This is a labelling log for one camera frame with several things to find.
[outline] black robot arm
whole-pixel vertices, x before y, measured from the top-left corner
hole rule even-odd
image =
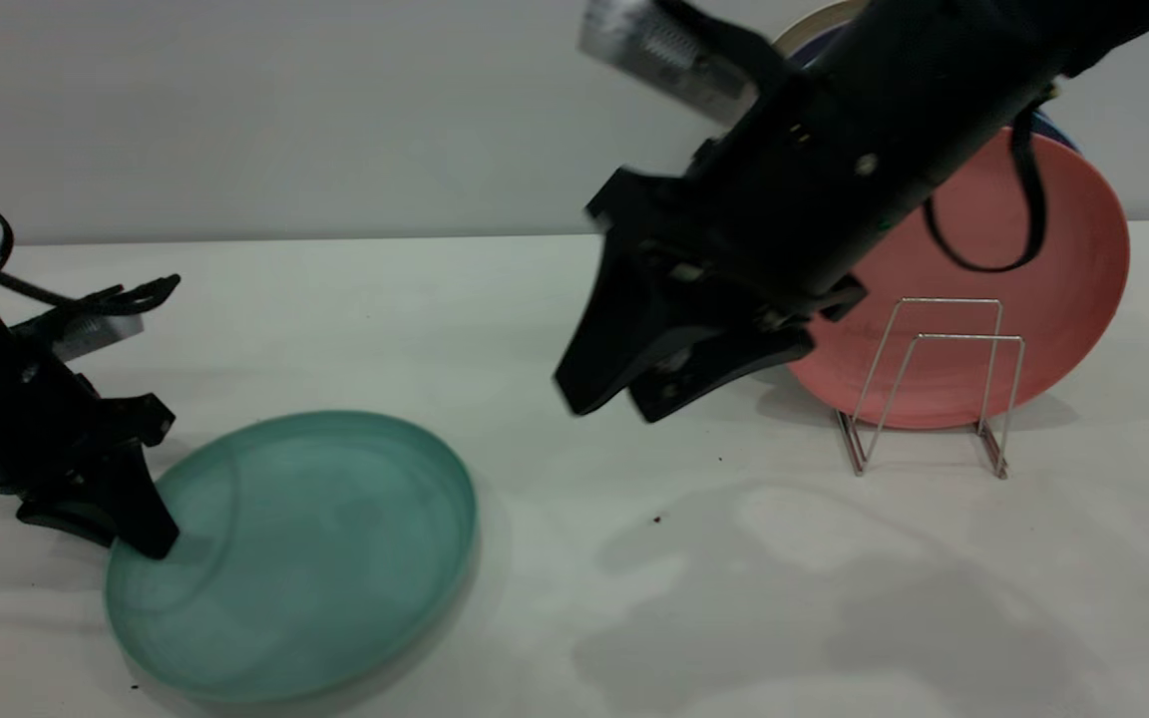
[[[0,494],[22,501],[20,522],[102,546],[122,538],[163,558],[178,528],[140,447],[160,443],[175,415],[152,394],[101,399],[64,361],[140,331],[140,314],[168,300],[179,277],[65,299],[3,272],[13,233],[3,215],[0,224],[0,284],[52,304],[15,327],[0,319]]]
[[[626,388],[655,422],[810,353],[812,316],[865,295],[853,265],[1058,76],[1148,31],[1149,0],[874,0],[808,68],[680,0],[593,0],[585,23],[589,53],[711,117],[740,78],[756,96],[683,177],[620,169],[587,204],[601,271],[556,383],[572,412]]]

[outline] plate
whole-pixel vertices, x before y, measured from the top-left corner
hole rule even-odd
[[[810,324],[817,349],[789,364],[811,394],[854,412],[889,312],[903,296],[998,299],[1002,333],[1026,340],[1017,404],[1043,394],[1089,354],[1120,306],[1129,273],[1129,227],[1111,185],[1072,149],[1034,138],[1048,198],[1043,253],[1025,268],[984,275],[957,268],[913,213],[854,269],[870,295],[843,322]],[[1026,201],[1009,131],[990,140],[935,193],[943,236],[964,257],[1007,264],[1026,241]],[[876,422],[917,332],[990,333],[992,306],[904,306],[889,333],[871,391],[858,415]],[[986,385],[989,342],[930,341],[917,346],[890,406],[890,427],[957,427],[976,422]],[[988,414],[1004,412],[1017,349],[1002,343]]]
[[[202,700],[296,698],[395,657],[455,594],[476,500],[449,447],[365,412],[269,419],[156,482],[162,561],[115,542],[105,608],[156,680]]]

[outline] blue plate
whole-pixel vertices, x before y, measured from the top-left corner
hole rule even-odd
[[[455,453],[379,414],[255,424],[156,486],[177,545],[151,561],[115,542],[105,608],[136,663],[196,698],[296,698],[377,667],[447,608],[475,540]]]

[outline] white wall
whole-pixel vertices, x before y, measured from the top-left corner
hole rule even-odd
[[[776,34],[817,0],[705,0]],[[576,51],[584,0],[0,0],[25,241],[584,231],[705,119]],[[1149,36],[1052,114],[1149,217]]]

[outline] screw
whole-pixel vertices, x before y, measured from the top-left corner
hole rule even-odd
[[[674,280],[679,283],[688,284],[701,280],[701,278],[703,278],[703,275],[705,273],[707,273],[705,269],[696,268],[696,265],[683,262],[672,268],[671,272],[669,272],[668,276],[674,278]]]
[[[765,312],[761,314],[761,317],[756,321],[756,329],[765,333],[772,333],[782,329],[784,324],[788,323],[788,317],[777,312],[774,309],[765,309]]]
[[[858,163],[854,164],[854,173],[862,178],[869,178],[876,173],[876,168],[880,167],[880,157],[877,155],[862,155]]]
[[[687,346],[685,347],[685,349],[669,356],[669,358],[662,360],[662,362],[656,363],[654,366],[655,371],[661,375],[673,375],[676,372],[679,372],[680,369],[683,369],[683,366],[685,365],[685,362],[689,362],[689,354],[691,354],[689,347]]]

